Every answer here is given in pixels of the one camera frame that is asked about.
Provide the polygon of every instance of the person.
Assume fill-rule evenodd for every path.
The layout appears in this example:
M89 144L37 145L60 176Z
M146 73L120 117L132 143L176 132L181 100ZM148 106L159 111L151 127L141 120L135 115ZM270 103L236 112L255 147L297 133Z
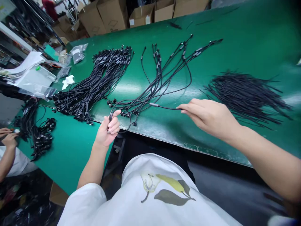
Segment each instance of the person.
M0 146L0 183L6 177L23 175L38 168L17 148L18 133L13 133L8 128L2 128L0 129L0 138L4 136L6 136L2 140L4 146Z
M178 108L200 129L241 151L275 192L291 202L301 201L300 159L241 126L224 104L192 99ZM59 226L240 225L199 193L184 169L153 153L138 155L127 163L121 188L106 201L99 184L108 147L119 131L118 114L120 110L115 111L111 122L104 117L77 190L68 198Z
M55 11L55 4L52 0L42 0L42 4L45 8L46 13L54 20L56 21L58 19L58 16Z

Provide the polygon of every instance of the stack of cardboard boxes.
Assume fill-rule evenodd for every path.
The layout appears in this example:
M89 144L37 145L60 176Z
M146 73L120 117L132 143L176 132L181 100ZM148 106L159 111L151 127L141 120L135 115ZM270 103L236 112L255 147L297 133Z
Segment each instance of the stack of cardboard boxes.
M134 9L128 17L126 0L96 0L81 7L79 20L90 37L159 22L205 10L209 0L157 0L156 3ZM53 25L54 31L68 41L83 34L63 16Z
M85 6L79 13L90 37L128 28L125 0L98 0Z
M129 17L130 27L159 22L204 11L210 0L157 0L140 6Z
M75 25L72 25L69 18L65 15L60 17L53 25L53 30L59 37L64 37L68 41L75 41L86 35L86 29L77 21Z

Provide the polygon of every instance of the white sleeve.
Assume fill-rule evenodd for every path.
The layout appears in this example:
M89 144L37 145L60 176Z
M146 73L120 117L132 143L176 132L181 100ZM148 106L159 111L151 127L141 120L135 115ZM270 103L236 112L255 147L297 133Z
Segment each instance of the white sleeve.
M93 214L107 201L98 184L90 183L73 192L68 198L57 226L90 225Z

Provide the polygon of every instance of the factory floor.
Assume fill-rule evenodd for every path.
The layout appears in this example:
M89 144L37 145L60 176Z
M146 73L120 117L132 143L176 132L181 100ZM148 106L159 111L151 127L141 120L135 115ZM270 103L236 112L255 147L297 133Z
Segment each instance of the factory floor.
M23 102L0 94L0 103L0 125L4 127L13 120ZM193 151L187 151L187 158L199 191L242 225L267 225L274 215L286 216L279 204L281 198L254 169ZM120 188L121 174L121 169L117 169L108 176L104 186L108 200Z

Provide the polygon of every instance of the green workbench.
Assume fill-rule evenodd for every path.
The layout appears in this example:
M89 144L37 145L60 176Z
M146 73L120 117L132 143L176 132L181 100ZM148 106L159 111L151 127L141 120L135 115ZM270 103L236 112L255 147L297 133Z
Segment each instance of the green workbench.
M172 26L171 22L179 25L181 29ZM158 104L176 107L192 98L204 99L206 96L199 89L203 89L203 86L209 83L212 75L218 75L228 69L249 73L262 79L278 75L276 80L280 82L273 83L273 86L282 90L283 99L293 106L293 111L288 112L288 115L294 121L279 116L278 119L283 120L282 125L268 125L273 131L255 126L251 128L301 158L301 68L295 65L300 58L301 27L295 6L286 1L249 1L72 42L70 47L85 43L89 45L85 52L86 57L72 66L70 74L74 75L75 82L79 82L90 75L93 54L104 49L120 48L121 45L131 46L135 51L134 58L108 98L116 98L118 101L134 99L149 85L140 61L144 46L147 47L143 58L144 68L152 80L156 70L151 44L157 43L165 62L179 42L186 40L190 34L194 34L194 37L189 41L187 55L211 40L224 40L189 63L193 82L187 89L163 96ZM61 90L61 82L62 80L52 86ZM188 83L188 70L183 68L173 78L167 91L180 89ZM54 106L53 101L41 104ZM101 100L93 106L91 115L95 121L101 122L110 111L106 100ZM53 179L56 177L55 181L61 186L68 177L74 177L74 181L78 180L79 172L88 159L86 152L90 152L98 125L89 126L85 122L77 122L72 116L54 114L47 110L47 115L48 113L49 117L51 115L58 119L57 125L62 123L64 126L58 126L53 132L53 150L41 158L37 165L50 177L53 175ZM128 127L128 118L119 117L119 120L121 128ZM251 166L248 159L238 150L201 131L179 111L149 108L140 114L137 126L131 126L130 131ZM74 143L73 149L70 148L70 143ZM78 165L76 175L73 174L71 165Z

